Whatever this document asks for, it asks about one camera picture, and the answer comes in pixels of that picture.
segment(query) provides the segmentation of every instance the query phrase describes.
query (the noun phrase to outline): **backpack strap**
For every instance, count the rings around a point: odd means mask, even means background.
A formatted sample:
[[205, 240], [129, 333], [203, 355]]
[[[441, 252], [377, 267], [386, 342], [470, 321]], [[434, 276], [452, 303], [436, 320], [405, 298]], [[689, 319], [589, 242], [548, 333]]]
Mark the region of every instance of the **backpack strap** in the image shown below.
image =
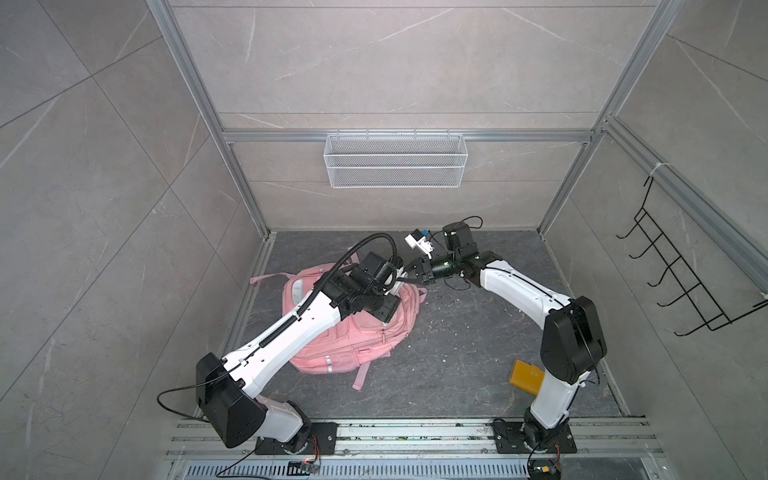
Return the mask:
[[365, 362], [357, 369], [357, 376], [355, 377], [355, 383], [352, 385], [352, 388], [358, 392], [362, 390], [362, 384], [366, 382], [366, 375], [368, 375], [368, 368], [370, 368], [370, 366], [371, 362]]
[[264, 280], [265, 278], [270, 278], [271, 276], [275, 276], [275, 275], [285, 275], [288, 280], [291, 280], [292, 278], [296, 278], [295, 273], [288, 273], [288, 272], [270, 273], [269, 275], [259, 275], [251, 278], [250, 284], [256, 285], [259, 281]]

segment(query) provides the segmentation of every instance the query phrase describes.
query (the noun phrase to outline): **robotic arm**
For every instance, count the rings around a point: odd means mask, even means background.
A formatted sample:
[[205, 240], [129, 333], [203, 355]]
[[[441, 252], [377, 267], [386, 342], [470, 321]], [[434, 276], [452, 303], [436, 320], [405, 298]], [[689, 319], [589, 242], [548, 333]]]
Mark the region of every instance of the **robotic arm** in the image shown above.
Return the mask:
[[[480, 253], [464, 222], [446, 225], [442, 232], [448, 253], [441, 257], [432, 254], [434, 249], [423, 233], [415, 230], [408, 235], [408, 244], [424, 255], [404, 268], [389, 235], [367, 237], [326, 272], [295, 309], [257, 338], [222, 359], [213, 353], [203, 357], [197, 364], [197, 404], [224, 444], [233, 448], [256, 434], [276, 439], [287, 452], [300, 451], [311, 422], [292, 402], [275, 402], [260, 394], [275, 372], [350, 313], [366, 310], [384, 323], [390, 321], [400, 303], [394, 292], [401, 282], [428, 285], [459, 275], [501, 296], [544, 330], [545, 378], [526, 410], [523, 429], [532, 449], [550, 446], [568, 421], [568, 408], [578, 388], [606, 353], [594, 304], [536, 283], [493, 252]], [[385, 260], [369, 253], [360, 265], [342, 267], [372, 237], [388, 237], [392, 257]]]

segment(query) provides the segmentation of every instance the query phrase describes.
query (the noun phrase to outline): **wire rack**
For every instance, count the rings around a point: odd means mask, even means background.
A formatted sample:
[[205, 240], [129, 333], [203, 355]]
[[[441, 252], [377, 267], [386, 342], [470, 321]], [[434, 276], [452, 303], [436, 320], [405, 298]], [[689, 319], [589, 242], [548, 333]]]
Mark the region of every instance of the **wire rack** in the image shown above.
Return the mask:
[[[653, 249], [656, 251], [656, 253], [658, 253], [659, 257], [661, 258], [661, 260], [664, 262], [664, 265], [666, 266], [666, 268], [664, 268], [664, 272], [662, 272], [661, 274], [661, 278], [659, 279], [659, 281], [657, 281], [656, 283], [647, 282], [647, 284], [652, 287], [659, 286], [661, 285], [661, 282], [664, 281], [664, 277], [668, 273], [670, 273], [674, 278], [674, 281], [683, 291], [679, 296], [677, 296], [674, 300], [668, 303], [662, 304], [657, 302], [658, 306], [662, 306], [662, 307], [670, 306], [676, 303], [678, 300], [687, 298], [690, 304], [696, 310], [697, 315], [701, 319], [701, 325], [693, 328], [688, 332], [685, 332], [685, 333], [675, 332], [674, 334], [677, 336], [686, 336], [704, 327], [708, 328], [710, 331], [713, 332], [715, 330], [723, 328], [726, 325], [730, 325], [731, 323], [736, 322], [737, 320], [742, 319], [745, 316], [750, 315], [751, 313], [755, 313], [757, 310], [760, 310], [765, 306], [768, 306], [768, 299], [765, 299], [761, 302], [758, 302], [752, 305], [750, 311], [743, 313], [742, 315], [739, 315], [735, 318], [731, 318], [727, 313], [723, 311], [723, 308], [720, 306], [717, 300], [715, 300], [714, 296], [712, 296], [712, 293], [707, 288], [707, 286], [704, 285], [704, 283], [701, 281], [699, 276], [696, 275], [696, 272], [694, 272], [694, 269], [690, 267], [690, 264], [688, 263], [688, 261], [685, 260], [682, 254], [680, 254], [680, 251], [677, 249], [674, 243], [672, 243], [672, 240], [670, 240], [667, 234], [661, 229], [661, 227], [659, 227], [659, 224], [656, 223], [656, 220], [648, 213], [648, 210], [645, 209], [645, 203], [648, 200], [648, 194], [650, 193], [650, 188], [651, 186], [653, 186], [653, 184], [654, 184], [654, 179], [652, 177], [648, 177], [645, 180], [645, 183], [643, 184], [643, 186], [647, 185], [648, 188], [647, 190], [645, 190], [645, 197], [643, 198], [643, 204], [641, 205], [637, 213], [634, 215], [634, 225], [629, 230], [629, 232], [627, 232], [626, 235], [623, 235], [623, 236], [617, 235], [616, 237], [620, 239], [627, 238], [632, 234], [632, 232], [635, 231], [635, 229], [639, 229], [650, 243], [640, 255], [637, 255], [637, 256], [630, 255], [629, 257], [632, 259], [638, 259], [643, 255], [645, 255], [648, 251]], [[659, 234], [650, 235], [647, 229], [643, 227], [643, 225], [641, 225], [641, 222], [646, 219], [648, 222], [651, 222], [653, 224], [656, 230], [659, 231]], [[666, 256], [664, 256], [661, 253], [661, 250], [659, 248], [661, 241], [664, 241], [674, 252], [671, 255], [672, 256], [671, 259], [668, 259]], [[678, 272], [676, 273], [673, 269], [673, 266], [675, 265], [678, 265], [679, 268], [684, 269], [684, 271], [681, 272], [678, 270]], [[688, 276], [689, 278], [693, 278], [693, 280], [689, 282], [684, 282], [680, 280], [680, 278], [684, 276], [683, 273], [685, 273], [685, 276]], [[698, 294], [699, 292], [704, 293], [711, 301], [711, 304], [714, 305], [714, 312], [711, 315], [705, 316], [704, 313], [702, 313], [701, 309], [699, 308], [698, 302], [691, 297], [692, 294]]]
[[333, 134], [323, 152], [331, 187], [458, 187], [460, 134]]

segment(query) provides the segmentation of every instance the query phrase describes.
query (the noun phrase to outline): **marble wall tile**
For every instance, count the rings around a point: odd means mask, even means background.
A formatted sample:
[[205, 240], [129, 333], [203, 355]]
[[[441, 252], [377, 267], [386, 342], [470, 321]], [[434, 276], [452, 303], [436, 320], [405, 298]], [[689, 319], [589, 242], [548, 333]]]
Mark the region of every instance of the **marble wall tile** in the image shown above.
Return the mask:
[[768, 78], [768, 4], [762, 0], [687, 0], [670, 35]]
[[0, 402], [0, 477], [99, 477], [213, 255], [169, 189]]
[[598, 308], [605, 361], [631, 413], [649, 418], [679, 478], [743, 478], [634, 292], [571, 200], [547, 242], [574, 295], [585, 295]]
[[[195, 383], [194, 366], [209, 352], [217, 353], [240, 295], [218, 255], [214, 255], [192, 300], [157, 360], [147, 385], [120, 434], [118, 443], [101, 478], [159, 478], [165, 451], [161, 443], [177, 424], [177, 415], [161, 409], [155, 396], [166, 389]], [[163, 397], [163, 402], [180, 412], [196, 408], [194, 391]]]
[[214, 248], [227, 230], [240, 193], [212, 138], [170, 186]]
[[165, 40], [94, 76], [171, 184], [208, 136]]
[[667, 37], [619, 117], [768, 249], [766, 110], [768, 81]]
[[0, 128], [0, 392], [166, 189], [93, 80]]
[[[581, 144], [559, 142], [469, 142], [462, 182], [562, 180]], [[323, 143], [255, 142], [235, 145], [251, 181], [327, 182]]]
[[481, 215], [490, 228], [536, 226], [559, 181], [465, 182], [458, 188], [331, 188], [328, 182], [251, 182], [274, 230], [407, 230]]
[[261, 237], [256, 225], [243, 202], [237, 206], [234, 217], [227, 231], [219, 242], [216, 251], [224, 265], [232, 273], [238, 285], [247, 285], [250, 279], [250, 267], [261, 245]]
[[586, 128], [598, 113], [514, 114], [228, 114], [224, 128]]
[[88, 76], [39, 3], [0, 3], [0, 126]]
[[655, 0], [172, 0], [179, 7], [601, 7], [653, 6]]
[[41, 3], [91, 73], [160, 37], [144, 0]]
[[[701, 325], [694, 308], [686, 300], [659, 307], [657, 302], [671, 301], [681, 288], [671, 275], [659, 287], [647, 285], [658, 281], [664, 264], [653, 251], [639, 260], [629, 258], [648, 245], [642, 233], [636, 231], [626, 240], [616, 238], [631, 228], [645, 195], [645, 179], [645, 172], [608, 142], [591, 160], [571, 198], [626, 279], [741, 472], [747, 478], [759, 478], [768, 459], [761, 445], [761, 438], [768, 434], [768, 419], [756, 412], [768, 409], [768, 383], [763, 381], [768, 378], [768, 363], [756, 359], [763, 357], [768, 343], [768, 309], [714, 332], [705, 327], [690, 336], [674, 335]], [[730, 318], [763, 299], [760, 289], [660, 187], [653, 187], [646, 208]], [[668, 260], [675, 257], [665, 244], [661, 250]], [[685, 270], [678, 265], [674, 272], [693, 286], [693, 276]], [[701, 288], [693, 294], [707, 318], [716, 314]]]
[[652, 11], [175, 9], [219, 111], [281, 114], [599, 111]]

